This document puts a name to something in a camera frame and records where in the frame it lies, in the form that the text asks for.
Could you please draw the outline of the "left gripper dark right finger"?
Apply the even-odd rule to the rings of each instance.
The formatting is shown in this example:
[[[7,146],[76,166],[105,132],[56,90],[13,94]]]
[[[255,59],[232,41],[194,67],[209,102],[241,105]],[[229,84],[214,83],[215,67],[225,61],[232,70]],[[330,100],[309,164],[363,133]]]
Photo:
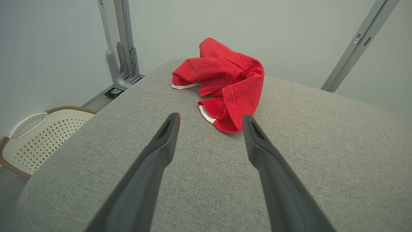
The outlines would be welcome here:
[[[282,154],[251,115],[242,119],[249,161],[258,170],[273,232],[334,232]]]

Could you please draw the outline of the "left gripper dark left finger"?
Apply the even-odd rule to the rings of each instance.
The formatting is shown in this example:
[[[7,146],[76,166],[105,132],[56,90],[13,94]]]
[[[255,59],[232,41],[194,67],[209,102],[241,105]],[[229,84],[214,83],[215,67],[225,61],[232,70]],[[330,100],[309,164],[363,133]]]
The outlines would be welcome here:
[[[148,232],[165,168],[171,163],[180,127],[171,113],[99,209],[87,232]]]

